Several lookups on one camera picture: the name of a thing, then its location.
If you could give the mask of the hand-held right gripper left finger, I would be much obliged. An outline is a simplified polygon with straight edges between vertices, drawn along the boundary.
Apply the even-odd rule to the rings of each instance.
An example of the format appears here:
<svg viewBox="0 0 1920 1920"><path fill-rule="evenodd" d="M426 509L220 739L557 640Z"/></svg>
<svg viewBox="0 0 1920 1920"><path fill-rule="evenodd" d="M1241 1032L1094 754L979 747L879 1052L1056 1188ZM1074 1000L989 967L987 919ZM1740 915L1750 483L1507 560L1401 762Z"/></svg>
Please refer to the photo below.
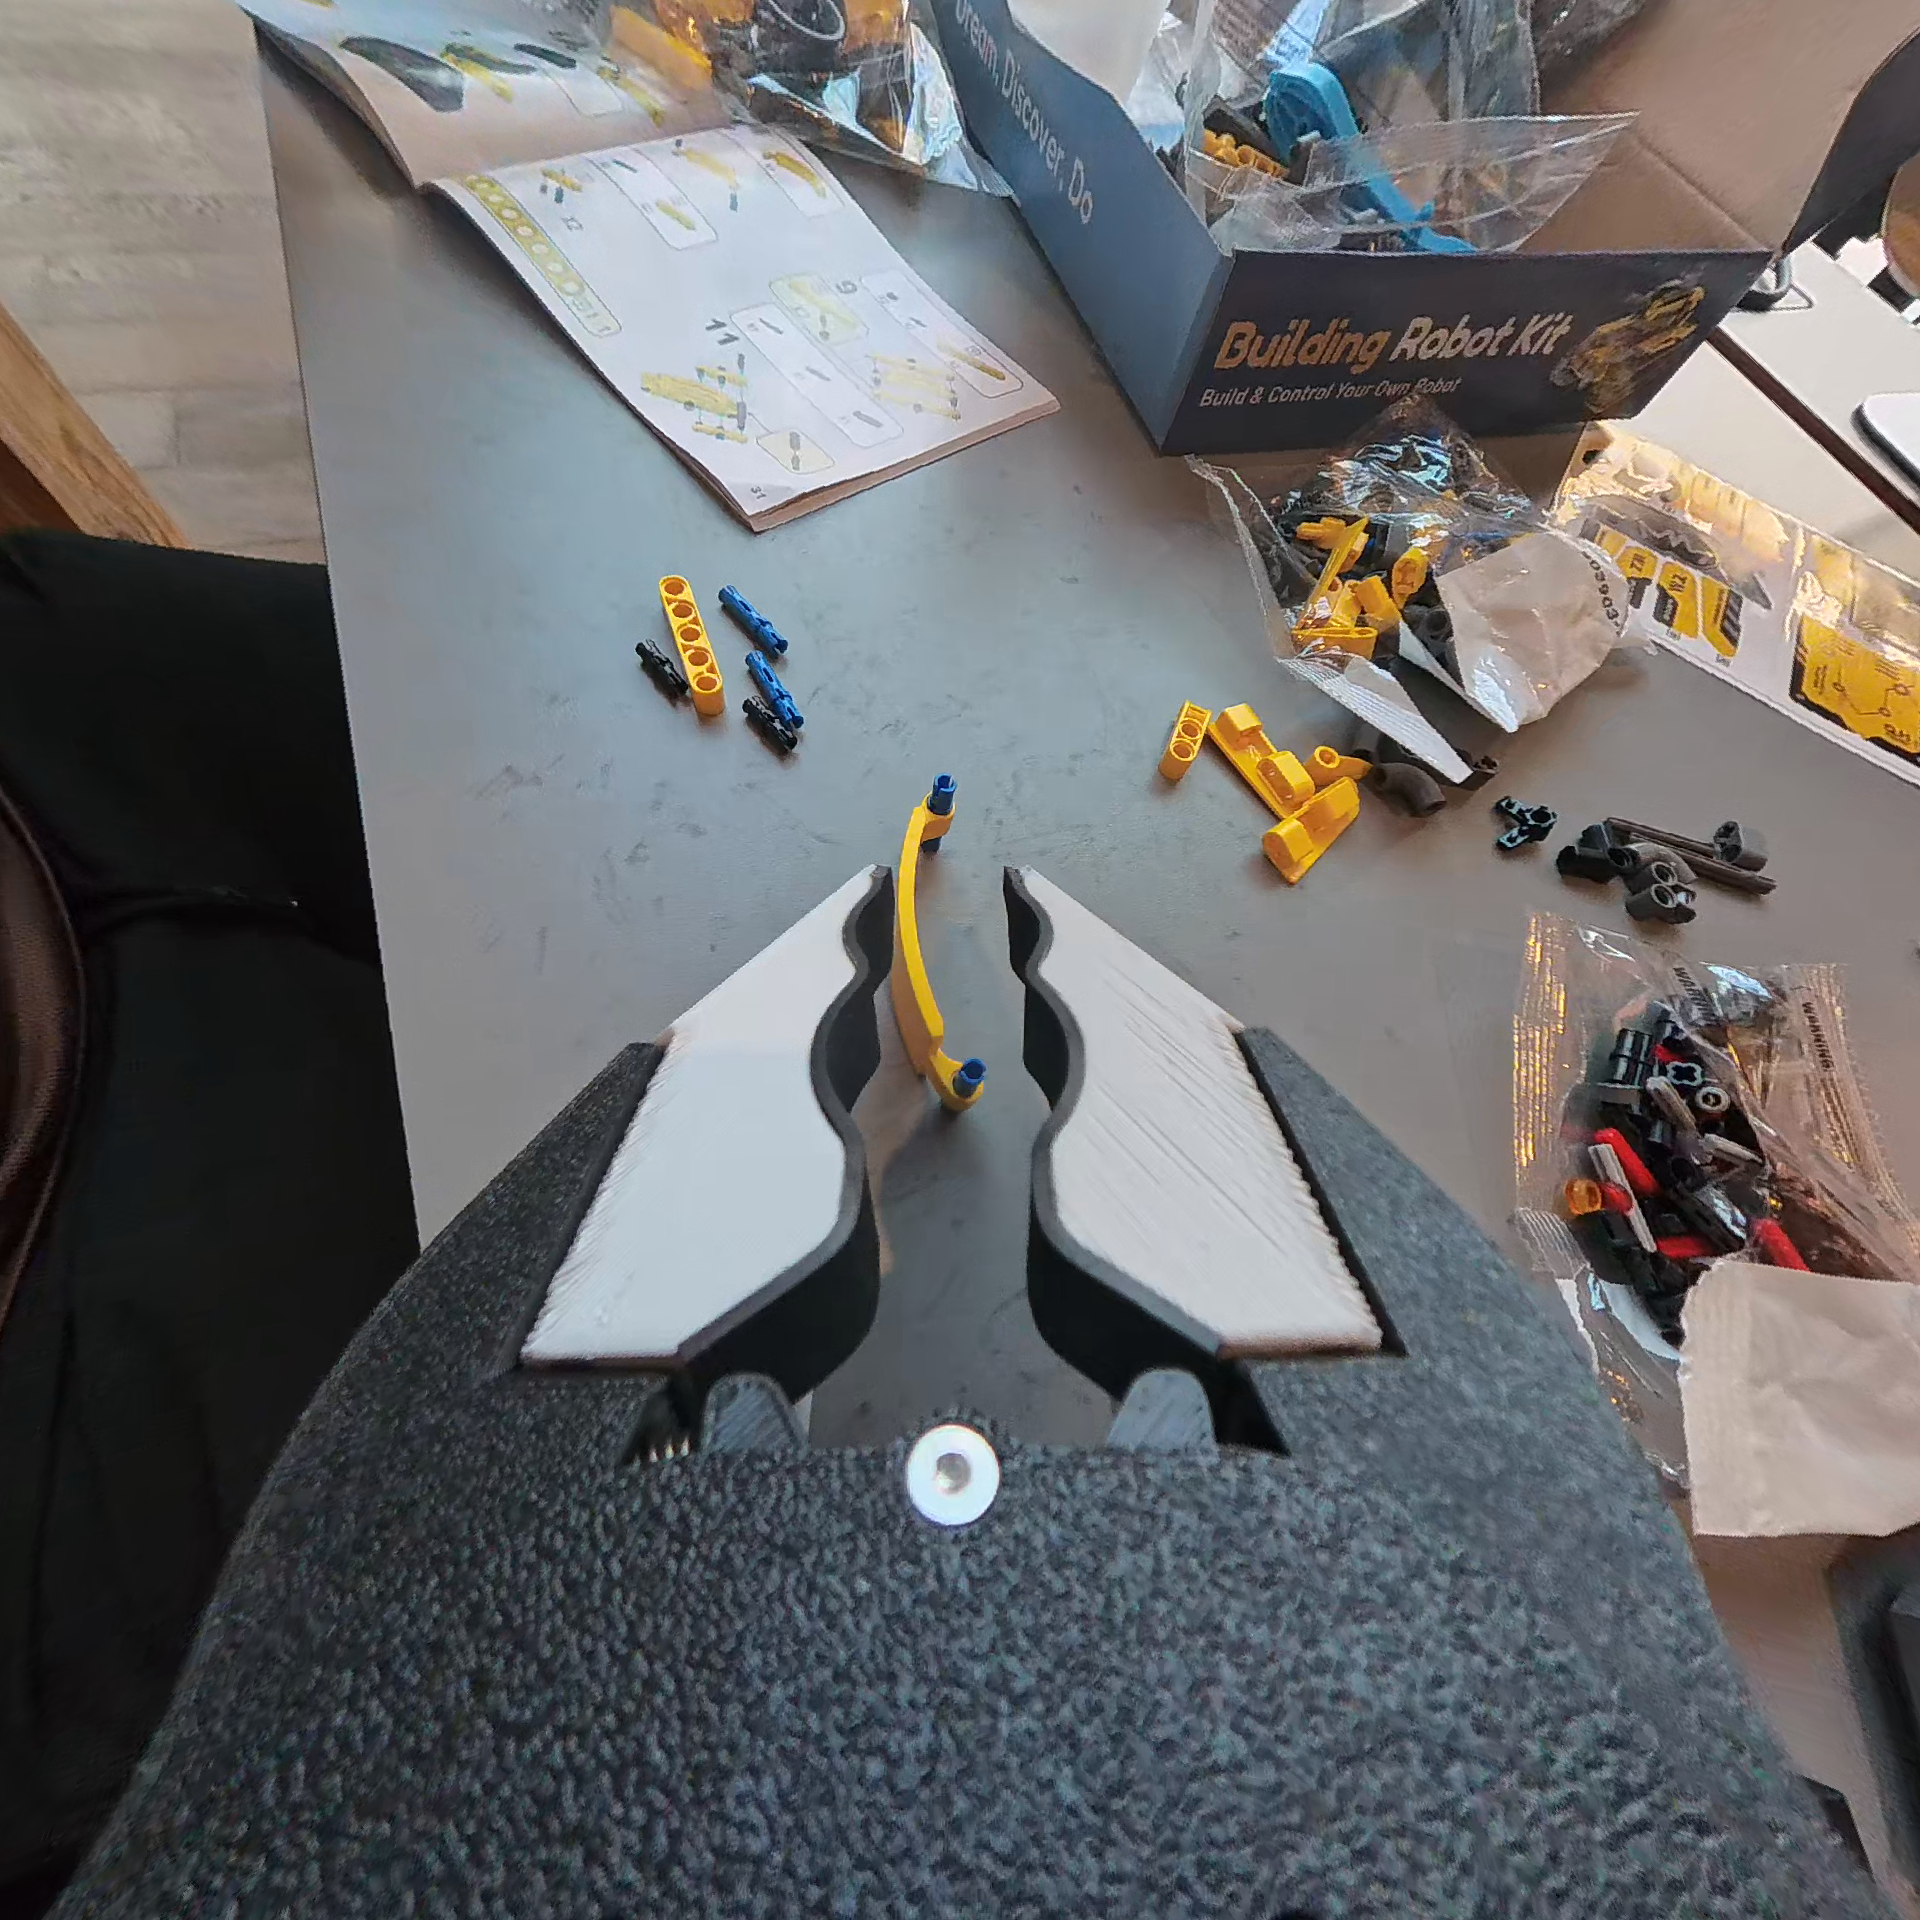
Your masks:
<svg viewBox="0 0 1920 1920"><path fill-rule="evenodd" d="M520 1362L822 1385L875 1314L867 1151L896 885L857 870L682 1011Z"/></svg>

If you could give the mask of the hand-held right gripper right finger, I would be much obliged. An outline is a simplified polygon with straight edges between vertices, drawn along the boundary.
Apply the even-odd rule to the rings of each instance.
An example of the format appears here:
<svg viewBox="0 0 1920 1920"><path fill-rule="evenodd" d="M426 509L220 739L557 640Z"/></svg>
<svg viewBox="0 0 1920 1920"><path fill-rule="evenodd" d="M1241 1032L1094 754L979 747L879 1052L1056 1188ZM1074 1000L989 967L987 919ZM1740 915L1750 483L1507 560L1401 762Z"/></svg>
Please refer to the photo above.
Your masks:
<svg viewBox="0 0 1920 1920"><path fill-rule="evenodd" d="M1034 868L1005 870L1034 1140L1027 1295L1045 1340L1121 1399L1183 1369L1250 1411L1246 1364L1379 1353L1382 1332L1213 998Z"/></svg>

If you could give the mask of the black perforated block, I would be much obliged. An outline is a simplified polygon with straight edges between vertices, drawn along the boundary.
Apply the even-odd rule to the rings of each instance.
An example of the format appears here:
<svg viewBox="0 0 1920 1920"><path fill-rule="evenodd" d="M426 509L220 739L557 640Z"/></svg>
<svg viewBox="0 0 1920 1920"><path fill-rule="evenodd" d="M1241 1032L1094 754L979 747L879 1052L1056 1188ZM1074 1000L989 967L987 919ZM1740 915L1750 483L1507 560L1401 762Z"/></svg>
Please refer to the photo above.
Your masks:
<svg viewBox="0 0 1920 1920"><path fill-rule="evenodd" d="M1897 1869L1917 1876L1917 1527L1829 1568L1830 1609Z"/></svg>

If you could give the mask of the blue cardboard kit box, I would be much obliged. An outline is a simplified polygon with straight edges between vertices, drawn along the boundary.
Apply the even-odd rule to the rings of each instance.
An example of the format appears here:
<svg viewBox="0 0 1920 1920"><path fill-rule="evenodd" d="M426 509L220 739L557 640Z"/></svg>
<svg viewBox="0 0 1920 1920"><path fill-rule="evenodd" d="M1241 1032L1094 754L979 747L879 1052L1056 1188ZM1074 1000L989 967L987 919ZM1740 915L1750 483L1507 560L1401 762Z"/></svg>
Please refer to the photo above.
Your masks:
<svg viewBox="0 0 1920 1920"><path fill-rule="evenodd" d="M1786 248L1916 6L1647 6L1551 96L1634 111L1512 253L1224 256L1006 6L933 6L968 128L1162 453L1322 449L1429 397L1479 437L1631 418Z"/></svg>

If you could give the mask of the person's brown shirt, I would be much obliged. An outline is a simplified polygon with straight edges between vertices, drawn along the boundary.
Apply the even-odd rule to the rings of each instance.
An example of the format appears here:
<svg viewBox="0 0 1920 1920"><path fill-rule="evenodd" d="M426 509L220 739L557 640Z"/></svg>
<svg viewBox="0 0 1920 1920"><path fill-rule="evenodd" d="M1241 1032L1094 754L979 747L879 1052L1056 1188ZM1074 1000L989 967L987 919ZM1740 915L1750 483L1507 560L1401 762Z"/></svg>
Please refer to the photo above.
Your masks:
<svg viewBox="0 0 1920 1920"><path fill-rule="evenodd" d="M2 796L2 1314L60 1183L82 1070L82 947L32 825Z"/></svg>

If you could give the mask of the open instruction booklet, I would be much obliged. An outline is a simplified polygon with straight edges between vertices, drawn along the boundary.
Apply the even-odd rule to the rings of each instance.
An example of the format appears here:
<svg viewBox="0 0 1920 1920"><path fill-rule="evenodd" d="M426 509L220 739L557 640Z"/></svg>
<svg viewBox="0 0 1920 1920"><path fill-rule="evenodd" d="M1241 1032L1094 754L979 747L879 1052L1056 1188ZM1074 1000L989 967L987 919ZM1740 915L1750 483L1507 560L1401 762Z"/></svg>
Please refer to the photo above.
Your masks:
<svg viewBox="0 0 1920 1920"><path fill-rule="evenodd" d="M244 6L755 531L1056 410L826 159L604 6Z"/></svg>

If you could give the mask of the yellow curved liftarm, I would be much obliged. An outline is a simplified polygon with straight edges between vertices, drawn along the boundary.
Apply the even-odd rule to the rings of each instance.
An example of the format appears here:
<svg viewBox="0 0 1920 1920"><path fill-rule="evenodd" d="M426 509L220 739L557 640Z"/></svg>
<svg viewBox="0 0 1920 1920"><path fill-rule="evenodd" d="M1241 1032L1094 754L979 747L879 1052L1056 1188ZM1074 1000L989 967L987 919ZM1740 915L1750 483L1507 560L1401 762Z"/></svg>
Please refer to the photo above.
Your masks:
<svg viewBox="0 0 1920 1920"><path fill-rule="evenodd" d="M1223 707L1209 718L1208 737L1276 818L1298 813L1317 796L1309 770L1270 739L1258 707Z"/></svg>

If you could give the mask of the clear bag of yellow beams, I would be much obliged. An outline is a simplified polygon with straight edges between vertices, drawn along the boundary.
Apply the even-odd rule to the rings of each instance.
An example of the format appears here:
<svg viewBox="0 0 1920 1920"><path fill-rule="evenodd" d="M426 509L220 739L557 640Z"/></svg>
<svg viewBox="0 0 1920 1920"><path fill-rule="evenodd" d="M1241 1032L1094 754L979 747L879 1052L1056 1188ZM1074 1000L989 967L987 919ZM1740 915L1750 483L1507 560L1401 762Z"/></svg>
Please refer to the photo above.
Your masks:
<svg viewBox="0 0 1920 1920"><path fill-rule="evenodd" d="M927 6L617 3L612 33L733 110L907 176L1003 192L972 148Z"/></svg>

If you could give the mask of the yellow five-hole beam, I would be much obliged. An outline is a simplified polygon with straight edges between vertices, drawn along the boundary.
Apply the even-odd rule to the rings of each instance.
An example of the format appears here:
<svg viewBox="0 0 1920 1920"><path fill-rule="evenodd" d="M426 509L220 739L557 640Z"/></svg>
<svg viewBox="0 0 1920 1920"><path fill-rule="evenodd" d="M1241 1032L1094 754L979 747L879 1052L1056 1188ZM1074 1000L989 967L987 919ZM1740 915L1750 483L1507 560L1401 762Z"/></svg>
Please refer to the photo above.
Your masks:
<svg viewBox="0 0 1920 1920"><path fill-rule="evenodd" d="M658 593L691 703L700 718L721 718L726 713L726 676L698 597L680 575L660 576Z"/></svg>

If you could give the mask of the yellow panel brick blue pin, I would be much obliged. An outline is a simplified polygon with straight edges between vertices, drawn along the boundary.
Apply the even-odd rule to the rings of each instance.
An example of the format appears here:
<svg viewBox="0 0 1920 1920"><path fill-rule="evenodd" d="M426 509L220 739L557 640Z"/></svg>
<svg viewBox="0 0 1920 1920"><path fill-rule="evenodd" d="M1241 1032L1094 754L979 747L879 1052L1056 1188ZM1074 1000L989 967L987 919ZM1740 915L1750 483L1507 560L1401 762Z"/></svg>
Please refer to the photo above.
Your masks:
<svg viewBox="0 0 1920 1920"><path fill-rule="evenodd" d="M891 998L912 1072L936 1088L948 1110L968 1110L979 1099L987 1070L979 1058L953 1058L946 1052L946 1021L927 979L919 926L920 859L938 849L953 826L953 813L954 779L938 775L904 833Z"/></svg>

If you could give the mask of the yellow pin connector block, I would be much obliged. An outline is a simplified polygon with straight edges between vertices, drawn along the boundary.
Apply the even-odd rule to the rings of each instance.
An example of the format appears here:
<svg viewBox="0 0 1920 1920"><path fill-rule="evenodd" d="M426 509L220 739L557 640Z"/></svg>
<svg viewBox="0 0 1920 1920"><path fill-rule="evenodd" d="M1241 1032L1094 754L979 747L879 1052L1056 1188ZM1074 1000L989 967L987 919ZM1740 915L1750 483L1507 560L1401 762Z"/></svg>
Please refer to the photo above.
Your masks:
<svg viewBox="0 0 1920 1920"><path fill-rule="evenodd" d="M1262 854L1284 882L1298 883L1356 822L1356 813L1358 786L1350 778L1339 778L1296 812L1276 818L1262 833Z"/></svg>

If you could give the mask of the clear bag black red parts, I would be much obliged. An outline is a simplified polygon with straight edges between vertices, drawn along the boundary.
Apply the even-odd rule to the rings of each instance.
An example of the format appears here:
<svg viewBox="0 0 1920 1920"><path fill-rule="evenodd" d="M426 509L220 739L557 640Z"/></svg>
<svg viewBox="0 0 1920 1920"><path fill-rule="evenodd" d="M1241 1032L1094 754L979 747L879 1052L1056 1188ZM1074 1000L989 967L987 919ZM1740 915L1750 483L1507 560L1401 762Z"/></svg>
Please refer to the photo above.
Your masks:
<svg viewBox="0 0 1920 1920"><path fill-rule="evenodd" d="M1538 912L1514 1166L1528 1259L1697 1531L1916 1525L1916 1213L1830 967L1707 966Z"/></svg>

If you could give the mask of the person's black pants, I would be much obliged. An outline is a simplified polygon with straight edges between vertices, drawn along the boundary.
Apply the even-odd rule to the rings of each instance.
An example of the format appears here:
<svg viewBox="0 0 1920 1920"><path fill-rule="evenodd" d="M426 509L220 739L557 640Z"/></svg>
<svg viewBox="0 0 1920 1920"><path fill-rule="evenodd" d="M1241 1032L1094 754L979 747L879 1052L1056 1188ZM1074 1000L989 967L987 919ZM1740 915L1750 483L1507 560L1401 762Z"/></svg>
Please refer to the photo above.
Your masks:
<svg viewBox="0 0 1920 1920"><path fill-rule="evenodd" d="M2 786L84 961L2 1344L2 1884L39 1914L418 1222L327 571L6 538Z"/></svg>

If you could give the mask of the sticker sheet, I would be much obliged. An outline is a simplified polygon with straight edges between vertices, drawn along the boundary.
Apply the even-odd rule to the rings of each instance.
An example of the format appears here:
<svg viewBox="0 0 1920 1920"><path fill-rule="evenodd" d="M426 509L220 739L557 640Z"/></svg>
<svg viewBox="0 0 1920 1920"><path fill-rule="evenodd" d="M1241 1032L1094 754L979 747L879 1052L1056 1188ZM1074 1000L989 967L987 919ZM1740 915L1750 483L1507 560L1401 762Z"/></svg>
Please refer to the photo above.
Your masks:
<svg viewBox="0 0 1920 1920"><path fill-rule="evenodd" d="M1839 747L1917 781L1917 586L1616 424L1553 503L1625 580L1656 640Z"/></svg>

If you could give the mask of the clear bag of small pins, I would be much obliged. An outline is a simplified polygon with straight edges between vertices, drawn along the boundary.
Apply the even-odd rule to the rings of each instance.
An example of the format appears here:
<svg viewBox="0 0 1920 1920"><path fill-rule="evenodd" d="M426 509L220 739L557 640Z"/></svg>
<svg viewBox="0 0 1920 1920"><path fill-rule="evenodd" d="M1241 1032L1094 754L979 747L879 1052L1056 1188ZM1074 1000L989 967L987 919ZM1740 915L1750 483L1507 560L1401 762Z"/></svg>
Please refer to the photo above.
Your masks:
<svg viewBox="0 0 1920 1920"><path fill-rule="evenodd" d="M1551 526L1428 399L1395 402L1290 487L1255 462L1187 468L1233 517L1280 664L1439 781L1475 775L1407 667L1517 733L1625 644L1618 565Z"/></svg>

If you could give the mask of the large white label parts bag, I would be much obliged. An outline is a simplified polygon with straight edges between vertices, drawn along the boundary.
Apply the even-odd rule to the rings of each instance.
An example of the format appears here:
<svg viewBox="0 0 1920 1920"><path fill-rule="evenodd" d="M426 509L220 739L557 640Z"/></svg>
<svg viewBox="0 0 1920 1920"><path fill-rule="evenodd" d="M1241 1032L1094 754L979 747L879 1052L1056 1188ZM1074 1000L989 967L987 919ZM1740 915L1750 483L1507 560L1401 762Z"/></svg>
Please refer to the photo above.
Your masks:
<svg viewBox="0 0 1920 1920"><path fill-rule="evenodd" d="M1639 3L1172 6L1126 102L1224 256L1507 253L1631 113L1546 113Z"/></svg>

